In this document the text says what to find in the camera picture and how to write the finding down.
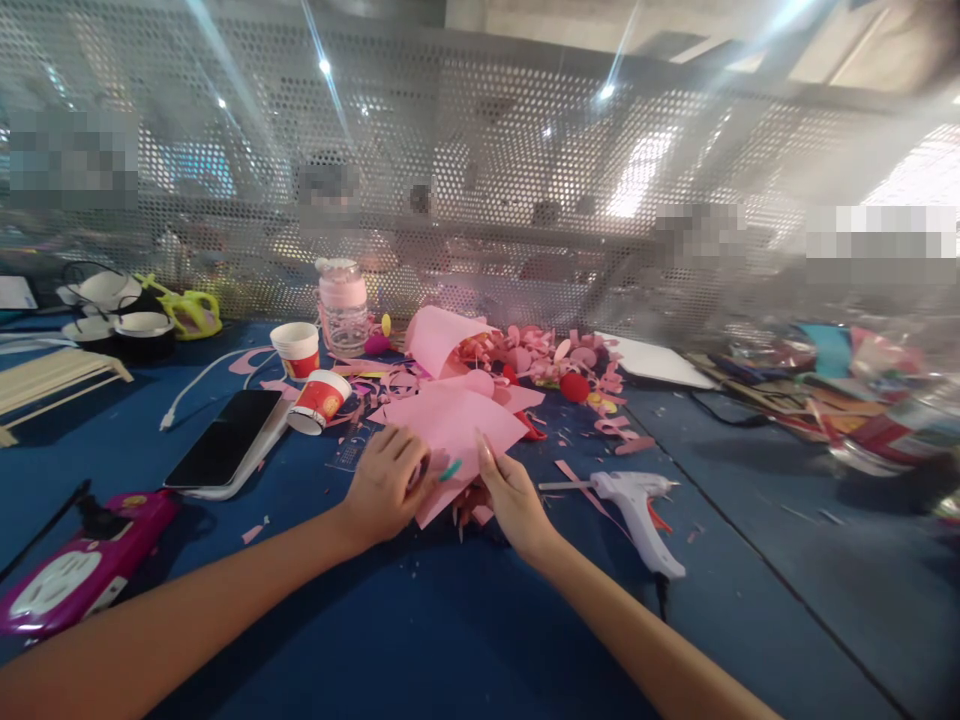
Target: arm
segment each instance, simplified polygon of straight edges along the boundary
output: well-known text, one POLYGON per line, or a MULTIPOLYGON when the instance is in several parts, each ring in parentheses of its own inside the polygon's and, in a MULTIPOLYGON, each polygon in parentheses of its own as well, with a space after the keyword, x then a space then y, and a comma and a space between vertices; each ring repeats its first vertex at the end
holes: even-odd
POLYGON ((300 586, 399 533, 433 489, 408 430, 371 441, 346 499, 275 538, 135 597, 0 669, 0 717, 139 718, 300 586))
MULTIPOLYGON (((520 556, 583 618, 664 718, 777 718, 716 663, 564 540, 526 469, 494 460, 478 438, 480 472, 500 527, 520 556)), ((474 498, 473 503, 483 498, 474 498)))

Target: plastic bottle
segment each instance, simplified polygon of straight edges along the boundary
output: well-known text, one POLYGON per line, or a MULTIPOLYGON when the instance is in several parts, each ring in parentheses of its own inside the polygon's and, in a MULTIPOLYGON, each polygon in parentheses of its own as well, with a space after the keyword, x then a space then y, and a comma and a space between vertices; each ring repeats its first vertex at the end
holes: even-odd
POLYGON ((319 258, 316 268, 324 344, 341 357, 356 357, 370 336, 367 284, 360 267, 349 258, 319 258))

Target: red paper cup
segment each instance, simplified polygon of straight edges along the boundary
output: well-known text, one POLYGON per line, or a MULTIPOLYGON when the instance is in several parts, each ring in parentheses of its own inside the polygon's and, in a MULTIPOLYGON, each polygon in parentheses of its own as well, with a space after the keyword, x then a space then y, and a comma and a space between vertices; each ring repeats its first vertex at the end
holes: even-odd
POLYGON ((283 361, 287 376, 304 382, 320 369, 320 333, 310 323, 287 323, 270 332, 270 342, 283 361))
POLYGON ((319 435, 352 392, 350 383, 335 372, 314 370, 287 412, 287 424, 305 435, 319 435))

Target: metal mesh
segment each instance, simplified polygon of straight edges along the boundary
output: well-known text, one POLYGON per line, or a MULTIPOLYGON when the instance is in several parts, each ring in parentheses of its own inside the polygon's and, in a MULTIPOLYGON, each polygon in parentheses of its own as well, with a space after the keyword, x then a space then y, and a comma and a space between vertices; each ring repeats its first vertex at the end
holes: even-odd
MULTIPOLYGON (((696 343, 888 295, 811 292, 805 206, 909 186, 960 132, 911 118, 883 162, 813 198, 800 170, 893 122, 883 98, 643 58, 614 85, 602 53, 230 5, 0 0, 0 127, 53 108, 139 121, 136 207, 10 192, 8 268, 52 285, 63 261, 94 259, 279 319, 315 314, 315 258, 349 256, 375 312, 433 302, 696 343), (917 152, 929 162, 904 177, 917 152)), ((904 202, 951 200, 934 195, 904 202)), ((893 310, 952 300, 913 288, 893 310)))

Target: black phone screen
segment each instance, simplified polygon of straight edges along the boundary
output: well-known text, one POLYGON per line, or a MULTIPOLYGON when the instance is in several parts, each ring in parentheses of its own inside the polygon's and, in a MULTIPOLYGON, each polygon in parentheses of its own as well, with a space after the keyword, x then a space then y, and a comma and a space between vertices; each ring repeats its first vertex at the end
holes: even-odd
POLYGON ((199 488, 229 484, 280 395, 278 390, 241 390, 234 395, 163 486, 199 488))

